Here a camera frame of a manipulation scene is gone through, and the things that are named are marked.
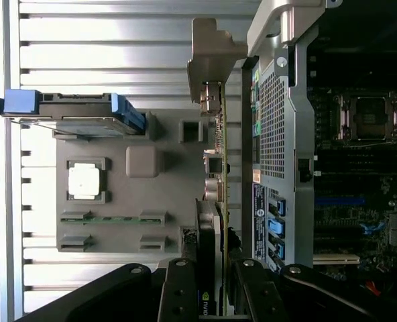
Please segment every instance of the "screw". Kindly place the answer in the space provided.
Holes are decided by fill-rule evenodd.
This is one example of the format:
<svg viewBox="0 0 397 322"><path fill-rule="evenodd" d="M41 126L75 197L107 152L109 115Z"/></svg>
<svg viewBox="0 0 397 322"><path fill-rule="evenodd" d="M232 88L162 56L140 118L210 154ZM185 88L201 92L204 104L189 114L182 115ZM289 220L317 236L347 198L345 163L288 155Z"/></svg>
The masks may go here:
<svg viewBox="0 0 397 322"><path fill-rule="evenodd" d="M137 268L132 269L130 272L132 274L139 274L139 273L142 273L142 268L141 267L137 267Z"/></svg>
<svg viewBox="0 0 397 322"><path fill-rule="evenodd" d="M284 68L288 64L288 61L286 60L285 57L279 57L278 59L276 59L276 64L280 68Z"/></svg>
<svg viewBox="0 0 397 322"><path fill-rule="evenodd" d="M290 267L290 273L291 274L300 274L301 273L301 269L298 267Z"/></svg>
<svg viewBox="0 0 397 322"><path fill-rule="evenodd" d="M243 265L245 266L253 266L253 260L246 260L243 262Z"/></svg>

